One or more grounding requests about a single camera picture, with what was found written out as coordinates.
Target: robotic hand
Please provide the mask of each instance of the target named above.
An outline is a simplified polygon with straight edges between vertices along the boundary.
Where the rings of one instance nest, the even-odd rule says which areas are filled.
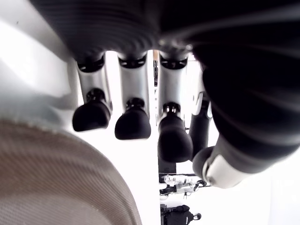
[[[108,126],[105,51],[119,53],[124,113],[118,139],[150,136],[144,52],[158,49],[158,154],[193,160],[211,185],[230,188],[300,146],[299,9],[279,1],[31,0],[78,62],[85,104],[76,131]],[[187,55],[203,67],[189,135],[181,119]],[[219,130],[207,148],[210,119]]]

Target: gray fabric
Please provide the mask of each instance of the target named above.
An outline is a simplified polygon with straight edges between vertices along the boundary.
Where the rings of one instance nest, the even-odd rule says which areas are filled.
[[[99,151],[70,135],[0,121],[0,224],[142,223],[129,188]]]

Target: beige fabric surface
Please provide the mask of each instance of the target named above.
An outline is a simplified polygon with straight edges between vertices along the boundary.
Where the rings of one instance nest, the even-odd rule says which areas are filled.
[[[126,183],[99,151],[62,132],[0,121],[0,225],[141,220]]]

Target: black rubber fingertip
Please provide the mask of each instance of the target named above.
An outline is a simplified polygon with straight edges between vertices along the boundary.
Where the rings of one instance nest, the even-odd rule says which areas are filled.
[[[151,135],[149,117],[142,109],[129,109],[118,119],[114,133],[119,140],[149,138]]]
[[[111,114],[102,102],[90,101],[78,107],[73,115],[74,131],[86,131],[98,128],[107,128]]]
[[[158,155],[166,162],[188,161],[193,154],[191,137],[180,118],[166,117],[159,124]]]

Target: metal part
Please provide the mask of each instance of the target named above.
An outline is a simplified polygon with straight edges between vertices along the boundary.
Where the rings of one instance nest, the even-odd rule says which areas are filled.
[[[203,92],[198,93],[198,96],[196,96],[196,98],[193,99],[194,108],[192,110],[192,114],[195,116],[200,113],[202,99],[203,99]]]
[[[184,87],[187,74],[187,59],[183,61],[166,60],[159,57],[158,70],[158,121],[164,115],[164,105],[184,101]]]
[[[207,109],[207,117],[208,118],[212,118],[212,112],[211,112],[211,102],[208,105],[208,109]]]
[[[87,94],[92,89],[100,89],[104,93],[106,104],[109,105],[109,108],[112,110],[112,100],[107,80],[104,56],[99,63],[100,65],[98,66],[97,70],[92,70],[92,72],[89,72],[90,70],[87,68],[88,65],[77,64],[83,101],[84,103],[88,102]]]
[[[176,104],[174,102],[169,102],[167,104],[164,104],[163,114],[162,114],[159,121],[161,121],[163,118],[165,118],[167,115],[170,115],[170,114],[174,114],[174,115],[176,115],[177,117],[180,118],[180,116],[181,116],[180,105]]]
[[[128,101],[132,98],[139,98],[144,101],[144,110],[149,115],[149,90],[147,55],[140,59],[123,60],[119,58],[120,81],[123,110],[128,107]]]
[[[211,164],[208,158],[202,169],[203,179],[218,188],[232,188],[252,174],[233,168],[221,155],[217,155]]]

